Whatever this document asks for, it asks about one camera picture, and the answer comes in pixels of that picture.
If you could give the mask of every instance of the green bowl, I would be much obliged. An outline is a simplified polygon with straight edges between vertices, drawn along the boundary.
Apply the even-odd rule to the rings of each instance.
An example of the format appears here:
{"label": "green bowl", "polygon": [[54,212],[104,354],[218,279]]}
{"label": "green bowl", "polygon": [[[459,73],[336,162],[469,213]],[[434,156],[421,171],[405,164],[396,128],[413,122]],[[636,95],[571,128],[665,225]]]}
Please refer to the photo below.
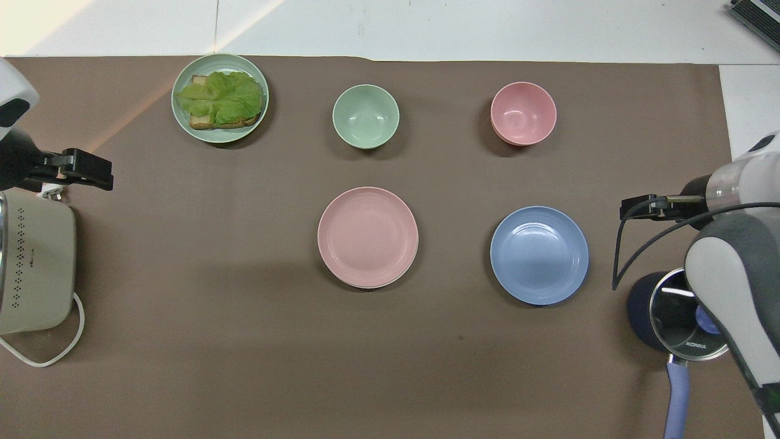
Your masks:
{"label": "green bowl", "polygon": [[348,144],[372,149],[398,129],[398,104],[384,88],[361,84],[344,91],[333,105],[333,127]]}
{"label": "green bowl", "polygon": [[[231,128],[229,130],[219,128],[214,130],[195,130],[190,126],[190,114],[184,111],[179,105],[176,101],[175,94],[192,81],[193,75],[208,76],[213,72],[244,72],[260,85],[260,90],[263,93],[263,105],[260,108],[260,117],[257,118],[257,122],[254,125],[249,127]],[[190,133],[192,137],[209,143],[228,143],[237,141],[241,137],[248,135],[252,130],[257,128],[257,125],[260,125],[260,122],[265,117],[265,113],[268,111],[269,97],[268,82],[266,82],[263,73],[260,72],[257,66],[248,59],[238,55],[217,53],[202,56],[195,61],[192,61],[181,73],[179,73],[179,77],[176,78],[176,82],[173,84],[173,90],[171,90],[171,109],[173,110],[173,116],[176,118],[176,122],[178,122],[187,133]]]}

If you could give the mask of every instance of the white floor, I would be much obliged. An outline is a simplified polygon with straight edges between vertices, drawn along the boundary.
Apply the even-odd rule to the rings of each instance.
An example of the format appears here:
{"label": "white floor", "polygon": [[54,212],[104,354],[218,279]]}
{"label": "white floor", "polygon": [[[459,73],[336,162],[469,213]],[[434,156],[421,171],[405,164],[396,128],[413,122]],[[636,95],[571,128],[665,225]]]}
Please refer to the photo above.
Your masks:
{"label": "white floor", "polygon": [[732,156],[780,129],[780,53],[727,0],[0,0],[0,55],[718,64]]}

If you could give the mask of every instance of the green plate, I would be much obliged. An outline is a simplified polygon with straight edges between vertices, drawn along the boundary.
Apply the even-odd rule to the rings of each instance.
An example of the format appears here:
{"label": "green plate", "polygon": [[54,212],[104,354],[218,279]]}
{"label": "green plate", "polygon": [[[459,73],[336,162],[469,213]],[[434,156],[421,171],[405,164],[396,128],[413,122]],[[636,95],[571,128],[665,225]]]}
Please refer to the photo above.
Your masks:
{"label": "green plate", "polygon": [[[213,72],[244,72],[260,85],[260,90],[263,93],[263,105],[260,108],[260,117],[257,118],[257,122],[255,122],[254,125],[243,128],[231,128],[229,130],[219,128],[214,130],[194,130],[190,126],[190,114],[179,106],[174,94],[181,91],[187,84],[192,82],[193,75],[208,76]],[[263,121],[265,113],[268,111],[269,97],[268,82],[265,81],[263,73],[260,72],[257,66],[248,59],[238,55],[217,53],[214,55],[206,55],[192,61],[181,73],[179,73],[179,77],[176,78],[176,82],[173,84],[173,90],[171,90],[171,109],[173,110],[173,116],[176,118],[176,122],[178,122],[186,132],[190,133],[192,137],[209,143],[228,143],[239,140],[241,137],[246,136],[257,128],[257,125]]]}

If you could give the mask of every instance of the blue plate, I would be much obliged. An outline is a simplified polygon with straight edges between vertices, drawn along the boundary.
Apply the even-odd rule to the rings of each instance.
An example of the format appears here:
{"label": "blue plate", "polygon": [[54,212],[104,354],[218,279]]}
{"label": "blue plate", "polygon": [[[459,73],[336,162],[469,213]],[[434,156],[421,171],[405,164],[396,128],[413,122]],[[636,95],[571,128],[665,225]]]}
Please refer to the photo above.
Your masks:
{"label": "blue plate", "polygon": [[585,280],[587,242],[565,213],[540,205],[524,207],[496,228],[490,262],[512,296],[531,305],[552,305],[574,294]]}

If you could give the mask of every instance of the toast with lettuce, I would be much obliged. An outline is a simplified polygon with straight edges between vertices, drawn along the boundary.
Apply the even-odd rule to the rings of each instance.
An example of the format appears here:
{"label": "toast with lettuce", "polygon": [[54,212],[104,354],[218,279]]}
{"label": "toast with lettuce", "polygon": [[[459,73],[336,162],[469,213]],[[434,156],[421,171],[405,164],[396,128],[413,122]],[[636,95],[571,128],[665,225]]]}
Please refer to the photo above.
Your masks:
{"label": "toast with lettuce", "polygon": [[195,130],[248,127],[257,122],[263,105],[260,85],[244,72],[193,75],[192,83],[174,95]]}

